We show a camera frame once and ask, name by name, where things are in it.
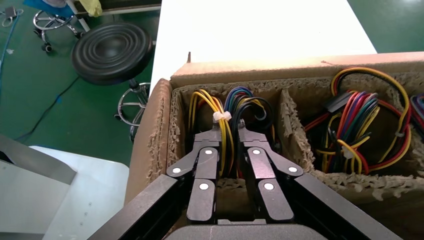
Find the round stool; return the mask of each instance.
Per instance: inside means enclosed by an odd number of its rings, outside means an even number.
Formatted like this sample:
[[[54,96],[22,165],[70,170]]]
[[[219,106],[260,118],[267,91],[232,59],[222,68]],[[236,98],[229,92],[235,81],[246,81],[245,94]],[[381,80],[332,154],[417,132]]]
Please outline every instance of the round stool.
[[[133,127],[138,127],[136,122],[143,114],[149,94],[148,83],[138,84],[134,77],[149,63],[152,45],[152,38],[141,27],[127,22],[112,22],[84,34],[71,54],[76,73],[91,84],[114,85],[129,81],[129,90],[119,101],[117,115]],[[139,102],[123,102],[127,94],[135,94]],[[124,106],[140,108],[133,121],[124,117]]]
[[[33,31],[44,42],[44,45],[41,46],[43,51],[46,53],[53,51],[52,45],[46,36],[47,31],[66,26],[69,30],[72,31],[77,39],[80,39],[85,34],[84,32],[78,32],[71,25],[71,20],[73,17],[73,15],[70,17],[62,17],[45,11],[39,11],[35,14],[34,18],[32,19],[32,23],[34,24]]]

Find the corrugated cardboard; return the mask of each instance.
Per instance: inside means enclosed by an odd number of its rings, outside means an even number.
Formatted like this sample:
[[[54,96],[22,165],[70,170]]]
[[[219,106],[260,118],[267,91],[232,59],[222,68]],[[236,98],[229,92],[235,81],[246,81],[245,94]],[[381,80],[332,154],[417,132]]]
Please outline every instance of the corrugated cardboard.
[[[423,178],[416,177],[422,173],[421,170],[424,170],[424,146],[416,134],[413,135],[411,150],[408,153],[412,164],[408,163],[406,166],[409,170],[412,168],[414,176],[324,174],[314,170],[312,165],[314,157],[298,115],[304,117],[315,111],[318,105],[330,96],[331,78],[340,70],[351,66],[370,67],[386,72],[394,76],[410,95],[424,92],[424,52],[328,56],[282,62],[185,64],[171,77],[170,82],[161,80],[152,91],[141,120],[143,127],[139,128],[134,141],[125,202],[129,202],[160,173],[165,173],[167,166],[184,156],[184,119],[187,118],[185,114],[188,99],[194,90],[203,88],[212,95],[224,98],[230,89],[245,86],[256,96],[266,97],[279,106],[276,125],[279,135],[283,138],[286,157],[299,164],[306,172],[314,174],[348,200],[359,204],[360,207],[363,206],[377,220],[380,213],[373,211],[376,208],[370,206],[377,200],[387,199],[387,196],[402,196],[400,198],[402,201],[389,198],[383,203],[387,203],[388,206],[402,206],[402,212],[405,213],[407,203],[412,201],[406,200],[412,195],[405,193],[411,190],[424,190]],[[372,77],[351,75],[344,81],[343,86],[379,92],[398,109],[402,107],[397,93],[385,83],[376,82]],[[204,119],[207,124],[210,115],[209,113],[205,115],[209,116]],[[220,181],[221,187],[218,191],[221,191],[225,184],[226,181]],[[424,210],[422,192],[411,194],[418,194],[412,199],[416,201],[414,206],[419,206],[421,210],[407,211],[407,215]],[[399,214],[396,209],[400,208],[393,208],[391,212]],[[381,219],[389,219],[390,216],[381,215]],[[415,223],[422,222],[419,216],[408,217],[415,218]],[[393,225],[392,221],[382,220],[382,222],[387,226]],[[422,234],[417,225],[409,225],[408,231],[411,234],[407,237]]]

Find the bundle of wires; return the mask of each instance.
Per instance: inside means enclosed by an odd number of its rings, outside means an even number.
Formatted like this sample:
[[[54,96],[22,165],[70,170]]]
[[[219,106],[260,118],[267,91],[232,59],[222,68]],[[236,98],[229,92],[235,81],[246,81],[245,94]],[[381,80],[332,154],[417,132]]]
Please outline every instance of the bundle of wires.
[[[424,140],[424,94],[411,96],[410,104],[412,122],[421,139]]]
[[[241,119],[244,119],[246,126],[250,125],[255,130],[270,133],[272,140],[275,141],[274,114],[270,103],[261,97],[255,97],[246,87],[232,89],[228,93],[224,105],[218,98],[210,96],[203,89],[195,91],[191,96],[188,113],[188,129],[192,135],[195,134],[196,111],[205,103],[210,106],[213,112],[220,112],[221,114],[229,112],[231,114],[231,119],[222,118],[219,120],[222,136],[219,176],[243,178],[238,161],[239,156],[237,156],[235,150],[237,145],[234,144],[239,142],[238,124]]]
[[[196,109],[200,108],[204,103],[207,103],[212,111],[220,112],[224,114],[224,108],[221,100],[211,96],[207,91],[200,89],[193,92],[190,99],[190,106],[188,110],[188,131],[192,134],[194,131],[195,119],[196,119]],[[219,176],[221,177],[224,174],[224,170],[227,167],[228,172],[231,172],[231,168],[234,164],[234,142],[232,131],[230,130],[230,125],[228,120],[221,118],[218,120],[219,128],[221,129],[221,168],[219,170]],[[229,150],[229,163],[227,163],[227,150]]]
[[[343,79],[350,74],[372,75],[389,83],[399,92],[404,109],[402,112],[398,111],[389,103],[377,99],[376,93],[350,91],[352,95],[342,112],[333,115],[328,112],[324,113],[307,124],[305,130],[310,131],[325,123],[325,133],[322,135],[323,145],[316,147],[315,150],[318,155],[322,155],[321,170],[325,173],[368,174],[372,171],[384,169],[398,162],[405,155],[411,143],[411,130],[409,128],[411,110],[409,98],[404,88],[394,78],[383,72],[367,67],[350,67],[339,72],[331,81],[333,96],[340,92]],[[380,107],[394,113],[399,121],[390,146],[381,159],[376,164],[371,165],[358,151],[358,148],[370,139],[371,132],[367,132],[367,129],[379,113]],[[336,119],[339,119],[338,127],[336,130],[332,130],[332,123]]]

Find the green floor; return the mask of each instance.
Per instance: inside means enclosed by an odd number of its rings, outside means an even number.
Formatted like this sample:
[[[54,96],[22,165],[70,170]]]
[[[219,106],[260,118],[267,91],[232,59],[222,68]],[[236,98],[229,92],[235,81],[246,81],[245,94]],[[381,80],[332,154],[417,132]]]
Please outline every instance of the green floor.
[[[424,51],[424,1],[348,2],[379,53]],[[65,28],[49,32],[55,53],[47,55],[41,50],[42,41],[33,34],[36,10],[16,4],[16,0],[0,0],[0,9],[11,3],[24,9],[24,13],[8,47],[13,54],[6,54],[2,68],[0,133],[16,138],[33,127],[57,94],[77,76],[70,62],[76,39]],[[96,26],[114,20],[136,23],[156,39],[159,12],[107,16],[89,24]],[[8,32],[9,28],[0,27],[0,50]],[[152,62],[136,78],[139,82],[150,81]],[[127,87],[126,83],[96,86],[79,80],[24,143],[128,165],[132,150],[129,128],[113,118],[117,101]]]

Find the gray metal panel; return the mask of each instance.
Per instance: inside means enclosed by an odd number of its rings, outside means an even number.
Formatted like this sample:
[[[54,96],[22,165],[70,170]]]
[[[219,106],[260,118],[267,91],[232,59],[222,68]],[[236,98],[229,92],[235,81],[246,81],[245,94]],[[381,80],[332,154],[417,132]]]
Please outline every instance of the gray metal panel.
[[[166,240],[325,240],[315,230],[297,224],[191,225]]]
[[[77,174],[67,164],[0,134],[0,151],[17,167],[70,185]]]

